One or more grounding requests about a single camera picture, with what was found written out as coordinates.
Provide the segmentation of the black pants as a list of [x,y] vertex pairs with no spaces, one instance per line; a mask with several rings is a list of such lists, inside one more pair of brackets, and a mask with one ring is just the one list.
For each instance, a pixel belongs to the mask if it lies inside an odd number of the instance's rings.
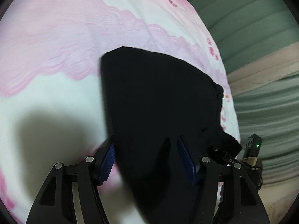
[[120,173],[149,223],[189,223],[198,185],[176,142],[227,164],[241,150],[221,127],[224,90],[178,58],[121,47],[101,57],[108,131]]

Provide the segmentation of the pink floral bed sheet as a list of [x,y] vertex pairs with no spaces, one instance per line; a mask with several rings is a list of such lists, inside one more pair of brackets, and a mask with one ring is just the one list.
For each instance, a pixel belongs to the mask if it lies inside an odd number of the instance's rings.
[[107,138],[99,59],[121,46],[208,74],[224,88],[221,126],[240,138],[220,52],[187,0],[14,0],[1,19],[1,200],[17,223],[56,162]]

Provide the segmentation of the green curtain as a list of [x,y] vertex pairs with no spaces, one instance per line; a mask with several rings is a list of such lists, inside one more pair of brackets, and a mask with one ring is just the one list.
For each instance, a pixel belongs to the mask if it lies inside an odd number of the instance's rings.
[[242,142],[263,139],[263,181],[298,178],[298,23],[283,0],[187,0],[221,54]]

